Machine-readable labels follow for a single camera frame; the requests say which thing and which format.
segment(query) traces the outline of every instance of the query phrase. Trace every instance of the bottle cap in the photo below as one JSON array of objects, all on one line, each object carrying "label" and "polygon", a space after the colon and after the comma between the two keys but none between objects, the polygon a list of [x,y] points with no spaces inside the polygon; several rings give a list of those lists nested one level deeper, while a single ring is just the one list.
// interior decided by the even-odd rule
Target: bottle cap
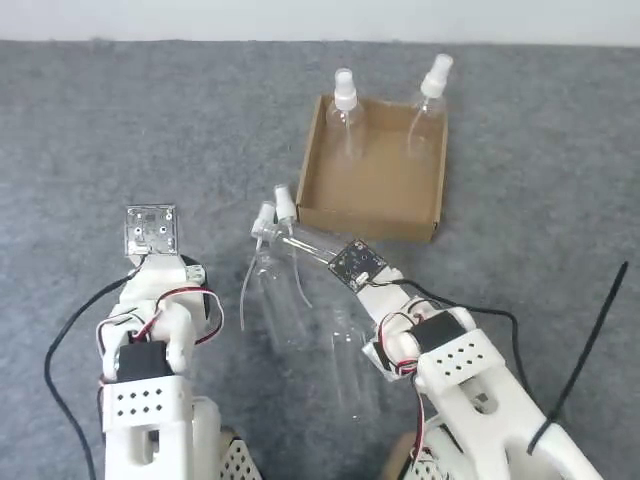
[{"label": "bottle cap", "polygon": [[296,204],[293,203],[289,187],[285,184],[276,185],[273,189],[276,196],[276,213],[278,222],[283,220],[293,220],[296,218]]},{"label": "bottle cap", "polygon": [[353,72],[348,68],[336,70],[336,89],[333,92],[336,108],[343,112],[353,110],[358,104],[356,86],[353,83]]},{"label": "bottle cap", "polygon": [[262,202],[260,205],[260,213],[253,222],[251,227],[251,236],[256,240],[261,239],[267,227],[273,226],[273,219],[276,214],[276,206],[273,202]]},{"label": "bottle cap", "polygon": [[444,87],[447,86],[447,76],[453,65],[453,58],[444,53],[439,54],[433,66],[422,81],[420,91],[425,97],[438,98],[442,96]]}]

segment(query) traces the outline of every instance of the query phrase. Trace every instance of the cable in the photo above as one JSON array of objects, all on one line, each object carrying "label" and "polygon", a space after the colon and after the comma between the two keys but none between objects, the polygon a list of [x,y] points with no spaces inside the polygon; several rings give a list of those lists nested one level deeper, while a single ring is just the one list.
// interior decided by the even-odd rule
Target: cable
[{"label": "cable", "polygon": [[564,405],[564,402],[567,400],[567,398],[569,398],[569,395],[571,394],[571,390],[576,384],[576,381],[578,380],[578,376],[580,375],[580,372],[582,372],[582,369],[584,368],[584,365],[587,362],[587,358],[589,357],[589,354],[593,349],[593,345],[596,343],[596,340],[598,339],[598,335],[600,335],[600,330],[602,330],[602,326],[604,325],[604,322],[607,319],[607,314],[609,313],[609,309],[611,308],[611,305],[613,304],[613,301],[615,300],[616,295],[620,290],[620,286],[622,285],[622,281],[624,280],[624,276],[627,273],[628,267],[629,267],[629,262],[624,262],[622,265],[620,265],[618,274],[616,275],[616,278],[613,281],[613,284],[611,285],[611,289],[607,294],[607,298],[605,299],[604,303],[602,304],[602,307],[600,308],[600,313],[598,313],[596,323],[593,326],[591,333],[589,334],[587,343],[585,344],[584,349],[582,350],[582,353],[578,358],[578,362],[576,363],[575,368],[571,372],[571,376],[569,377],[569,380],[567,381],[566,385],[562,389],[562,393],[558,397],[556,404],[547,415],[547,419],[544,421],[542,426],[538,429],[536,434],[533,436],[533,438],[531,439],[531,442],[529,442],[529,446],[527,447],[527,453],[529,455],[533,453],[533,449],[536,447],[536,444],[538,443],[538,441],[542,438],[542,435],[544,435],[544,432],[546,432],[547,429],[551,426],[551,424],[557,420],[558,415],[562,410],[562,406]]},{"label": "cable", "polygon": [[212,295],[216,299],[216,304],[218,305],[218,311],[220,312],[220,320],[218,321],[218,325],[213,330],[211,330],[205,336],[196,340],[196,345],[200,345],[208,340],[211,340],[218,333],[220,333],[220,330],[224,328],[224,308],[222,308],[222,303],[220,303],[220,298],[218,297],[218,295],[213,293],[213,291],[210,292],[210,295]]},{"label": "cable", "polygon": [[416,385],[415,373],[411,377],[411,383],[413,384],[413,388],[416,390],[416,395],[418,395],[418,430],[416,432],[416,439],[413,443],[413,450],[410,454],[411,457],[413,457],[413,463],[411,464],[411,468],[413,469],[418,461],[420,453],[422,453],[424,443],[424,402],[422,401],[422,395],[420,395],[420,391]]},{"label": "cable", "polygon": [[[98,409],[98,420],[100,421],[100,431],[102,431],[103,425],[103,414],[102,414],[102,393],[104,390],[104,385],[100,385],[98,388],[98,392],[96,393],[96,407]],[[102,433],[102,443],[105,442],[105,434]]]},{"label": "cable", "polygon": [[224,326],[224,309],[222,308],[222,303],[220,302],[220,298],[218,298],[218,295],[216,295],[213,290],[209,290],[208,288],[204,287],[180,287],[169,290],[158,297],[158,299],[156,300],[155,313],[153,317],[151,317],[151,320],[145,323],[140,331],[133,336],[133,340],[139,342],[145,335],[147,335],[151,331],[151,328],[153,328],[155,323],[158,321],[158,318],[160,318],[160,315],[162,315],[162,312],[164,311],[160,308],[160,302],[166,300],[169,297],[173,297],[175,295],[184,295],[187,293],[202,293],[203,295],[211,295],[216,299],[218,310],[220,311],[219,326],[213,332],[207,334],[205,337],[196,340],[196,344],[200,344],[215,336]]},{"label": "cable", "polygon": [[71,410],[69,409],[67,403],[64,401],[53,382],[53,378],[51,377],[51,361],[53,360],[54,353],[62,343],[62,340],[64,340],[64,337],[67,336],[67,333],[69,333],[69,330],[71,330],[71,327],[73,327],[78,318],[80,318],[80,316],[100,298],[110,292],[113,292],[114,290],[131,280],[133,277],[135,277],[136,274],[140,271],[140,268],[142,268],[142,264],[144,263],[145,259],[146,257],[142,257],[140,264],[135,270],[133,270],[127,276],[122,277],[121,279],[116,280],[115,282],[110,283],[106,287],[99,290],[89,300],[87,300],[87,302],[82,305],[73,315],[71,315],[71,317],[69,317],[66,323],[62,326],[62,329],[60,330],[56,338],[53,340],[53,342],[51,342],[49,350],[47,350],[47,354],[44,357],[44,381],[47,384],[47,388],[51,392],[51,396],[58,404],[58,407],[60,407],[60,410],[62,410],[62,413],[64,413],[65,417],[67,417],[67,420],[69,420],[69,423],[78,436],[78,440],[80,440],[80,445],[82,446],[82,451],[84,453],[84,459],[87,463],[87,470],[89,470],[90,480],[96,480],[96,471],[95,465],[93,463],[93,456],[91,454],[91,447],[89,446],[89,442],[87,441],[87,437],[85,436],[82,427],[73,416],[73,413],[71,413]]},{"label": "cable", "polygon": [[513,349],[513,358],[515,359],[515,362],[516,362],[516,370],[518,371],[518,376],[520,377],[520,382],[522,383],[522,387],[529,394],[529,396],[534,401],[534,403],[536,404],[538,403],[536,402],[535,396],[533,395],[533,391],[531,390],[529,380],[527,379],[527,375],[524,370],[524,364],[522,362],[522,357],[520,355],[520,340],[518,338],[520,326],[518,323],[518,319],[513,313],[508,312],[506,310],[496,310],[493,308],[475,307],[473,305],[466,305],[464,303],[455,302],[453,300],[449,300],[448,298],[441,297],[440,295],[436,295],[435,293],[431,293],[430,291],[422,287],[419,283],[414,282],[413,280],[408,280],[406,278],[400,278],[397,280],[391,280],[389,282],[383,282],[383,283],[373,283],[373,282],[369,283],[369,285],[373,287],[383,287],[389,284],[409,285],[410,287],[413,287],[417,291],[422,293],[425,297],[429,297],[433,300],[436,300],[437,302],[440,302],[452,307],[453,306],[463,307],[469,310],[470,312],[486,313],[489,315],[499,315],[499,316],[507,317],[509,320],[511,320],[511,347]]},{"label": "cable", "polygon": [[[123,312],[117,315],[113,315],[111,317],[107,317],[104,320],[102,320],[96,327],[96,344],[98,345],[98,353],[100,354],[100,357],[104,356],[104,352],[105,352],[105,346],[104,346],[104,341],[102,339],[102,329],[104,328],[105,325],[113,325],[114,327],[117,327],[119,325],[122,325],[124,323],[127,323],[129,320],[137,320],[138,322],[140,322],[140,324],[142,326],[144,326],[144,320],[142,318],[140,318],[139,315],[136,315],[135,313],[133,313],[136,309],[132,308],[131,310],[127,311],[127,312]],[[133,332],[133,333],[138,333],[138,330],[128,330],[129,332]]]}]

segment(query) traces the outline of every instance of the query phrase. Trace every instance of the white plastic bracket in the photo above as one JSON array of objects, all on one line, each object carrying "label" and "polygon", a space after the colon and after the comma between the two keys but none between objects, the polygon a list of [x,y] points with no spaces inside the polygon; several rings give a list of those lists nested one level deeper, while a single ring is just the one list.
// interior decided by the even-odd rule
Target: white plastic bracket
[{"label": "white plastic bracket", "polygon": [[429,390],[439,395],[485,370],[504,365],[505,360],[480,329],[467,332],[420,356],[418,381],[428,382]]},{"label": "white plastic bracket", "polygon": [[191,421],[191,388],[182,376],[107,384],[103,430]]}]

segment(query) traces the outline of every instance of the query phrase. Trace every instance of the robotic arm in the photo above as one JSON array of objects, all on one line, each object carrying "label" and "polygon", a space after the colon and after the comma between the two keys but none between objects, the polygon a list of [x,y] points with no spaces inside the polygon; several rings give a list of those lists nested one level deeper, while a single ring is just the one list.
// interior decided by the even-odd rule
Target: robotic arm
[{"label": "robotic arm", "polygon": [[465,308],[411,297],[391,283],[402,273],[360,240],[338,246],[304,227],[287,231],[271,221],[252,235],[328,267],[374,321],[376,335],[364,353],[389,381],[412,376],[418,395],[438,411],[421,422],[402,478],[601,480],[557,424],[527,453],[546,417]]},{"label": "robotic arm", "polygon": [[[222,329],[224,311],[204,268],[178,255],[175,208],[129,207],[125,249],[136,273],[96,329],[106,480],[218,480],[240,467],[259,480],[244,442],[232,438],[221,450],[216,404],[192,393],[194,347]],[[211,297],[216,325],[208,320]]]}]

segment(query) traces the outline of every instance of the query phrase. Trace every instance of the open cardboard box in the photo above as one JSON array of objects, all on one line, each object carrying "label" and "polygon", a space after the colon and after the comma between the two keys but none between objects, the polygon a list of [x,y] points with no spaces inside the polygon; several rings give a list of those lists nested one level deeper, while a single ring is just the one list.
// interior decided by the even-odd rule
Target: open cardboard box
[{"label": "open cardboard box", "polygon": [[447,119],[420,132],[432,148],[410,158],[407,135],[415,110],[361,100],[368,122],[362,158],[339,161],[326,142],[325,112],[332,97],[316,103],[298,185],[298,219],[323,230],[365,239],[428,241],[440,223],[447,146]]}]

